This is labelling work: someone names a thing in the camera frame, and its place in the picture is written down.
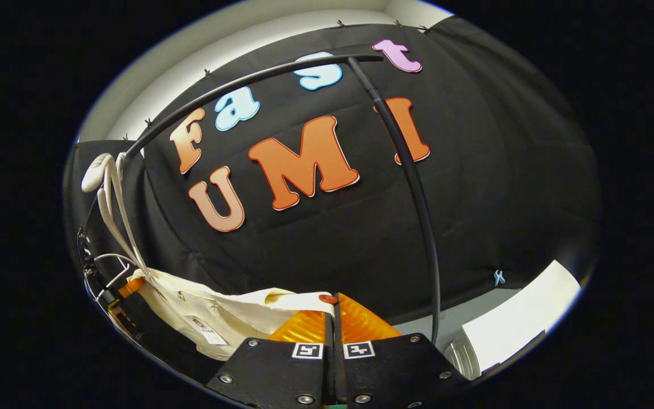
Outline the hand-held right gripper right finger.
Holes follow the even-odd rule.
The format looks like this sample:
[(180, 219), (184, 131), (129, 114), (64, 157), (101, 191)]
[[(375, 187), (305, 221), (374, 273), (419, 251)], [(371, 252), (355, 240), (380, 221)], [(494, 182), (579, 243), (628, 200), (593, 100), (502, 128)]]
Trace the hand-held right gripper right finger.
[(447, 408), (469, 381), (426, 336), (402, 336), (343, 294), (336, 295), (333, 381), (348, 408)]

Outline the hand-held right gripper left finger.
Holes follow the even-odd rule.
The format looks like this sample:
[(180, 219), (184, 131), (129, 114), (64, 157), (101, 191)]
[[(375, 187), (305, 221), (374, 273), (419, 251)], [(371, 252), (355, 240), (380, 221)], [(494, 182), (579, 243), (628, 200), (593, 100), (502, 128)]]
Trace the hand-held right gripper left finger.
[(301, 311), (269, 336), (248, 337), (208, 388), (241, 406), (330, 405), (330, 314)]

